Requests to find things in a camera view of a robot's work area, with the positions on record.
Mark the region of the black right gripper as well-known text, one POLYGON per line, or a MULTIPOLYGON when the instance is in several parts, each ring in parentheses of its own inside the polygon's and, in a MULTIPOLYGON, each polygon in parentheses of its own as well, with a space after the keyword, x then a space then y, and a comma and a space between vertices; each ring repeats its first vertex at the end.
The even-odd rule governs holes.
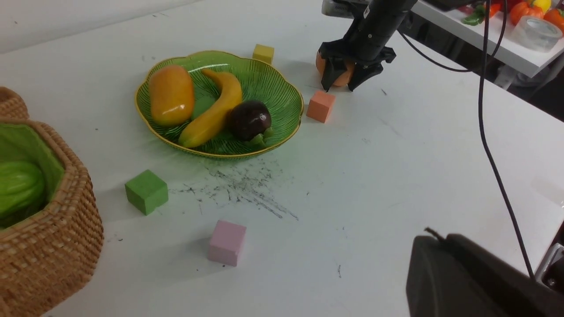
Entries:
POLYGON ((324 42, 321 56, 322 88, 347 85, 353 92, 383 71, 381 61, 391 62, 385 45, 415 6, 415 0, 371 0, 364 12, 352 19, 343 38, 324 42), (351 75, 351 62, 356 63, 351 75))

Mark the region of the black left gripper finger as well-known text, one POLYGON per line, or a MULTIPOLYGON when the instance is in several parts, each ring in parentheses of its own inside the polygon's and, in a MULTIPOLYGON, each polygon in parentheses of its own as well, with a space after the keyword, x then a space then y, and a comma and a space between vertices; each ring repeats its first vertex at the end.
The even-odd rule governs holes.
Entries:
POLYGON ((411 317, 561 317, 563 296, 458 233, 413 239, 411 317))

